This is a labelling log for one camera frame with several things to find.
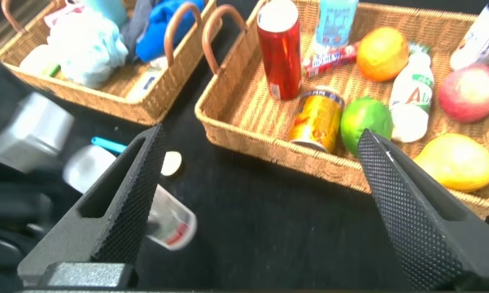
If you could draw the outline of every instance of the white bottle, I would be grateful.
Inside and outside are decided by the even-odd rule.
[[[157,185],[148,220],[146,236],[171,251],[182,249],[194,237],[197,217],[184,204]]]
[[[453,70],[474,63],[489,65],[489,3],[450,58],[450,67]]]
[[[394,123],[392,139],[415,142],[425,136],[433,88],[430,56],[422,52],[412,54],[392,88],[389,102]]]

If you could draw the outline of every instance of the blue straw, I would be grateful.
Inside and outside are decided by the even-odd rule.
[[[122,153],[127,148],[127,146],[125,145],[117,142],[111,142],[109,140],[106,140],[105,138],[93,137],[91,142],[98,147],[102,147],[106,150],[113,151],[118,154]]]

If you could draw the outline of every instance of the yellow can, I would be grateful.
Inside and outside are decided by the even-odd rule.
[[[302,95],[299,113],[290,132],[290,142],[332,152],[345,102],[335,89],[319,85]]]

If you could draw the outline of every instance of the wicker basket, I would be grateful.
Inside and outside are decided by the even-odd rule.
[[[256,23],[258,10],[264,3],[265,0],[259,1],[246,23],[228,6],[218,8],[207,22],[203,40],[209,37],[211,23],[227,12],[244,31],[220,68],[209,44],[203,43],[214,76],[195,107],[195,115],[203,122],[208,139],[234,151],[370,192],[358,159],[345,151],[341,143],[330,155],[287,141],[299,100],[281,102],[271,98],[268,93]],[[302,54],[306,58],[313,52],[319,2],[295,0],[295,3],[299,9]],[[351,41],[359,41],[374,28],[388,25],[396,27],[409,40],[432,45],[432,70],[438,89],[451,71],[449,60],[452,52],[476,18],[476,15],[361,3],[353,24]],[[387,104],[392,89],[392,82],[377,83],[363,78],[355,64],[304,80],[301,91],[315,85],[333,86],[343,94],[346,103],[371,94]],[[449,119],[437,100],[432,106],[426,137],[420,142],[400,147],[414,158],[431,139],[447,132],[469,135],[489,150],[489,117],[477,124],[462,125]],[[470,195],[456,191],[452,193],[479,216],[489,214],[489,186]]]
[[[1,50],[0,63],[9,68],[21,80],[37,88],[53,92],[56,96],[72,103],[90,107],[95,110],[131,120],[143,125],[155,125],[160,122],[183,85],[186,83],[195,66],[203,57],[201,48],[201,34],[203,23],[216,9],[216,0],[205,0],[205,7],[200,13],[194,4],[183,6],[171,19],[165,37],[165,51],[168,59],[168,68],[155,79],[148,90],[138,100],[127,100],[130,90],[138,83],[142,74],[148,70],[149,64],[131,64],[118,68],[105,84],[93,90],[82,85],[68,81],[61,73],[55,77],[33,75],[19,68],[20,62],[36,46],[46,44],[50,29],[43,18],[65,5],[65,1],[53,1],[31,21],[25,28],[19,25],[8,12],[9,0],[2,0],[2,8],[11,24],[19,31]],[[124,0],[124,4],[131,13],[136,0]],[[187,11],[193,11],[196,25],[185,35],[181,43],[174,50],[172,48],[173,34]]]

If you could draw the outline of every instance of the apple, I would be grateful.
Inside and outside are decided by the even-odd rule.
[[[489,66],[452,72],[438,92],[439,105],[452,119],[473,123],[489,115]]]

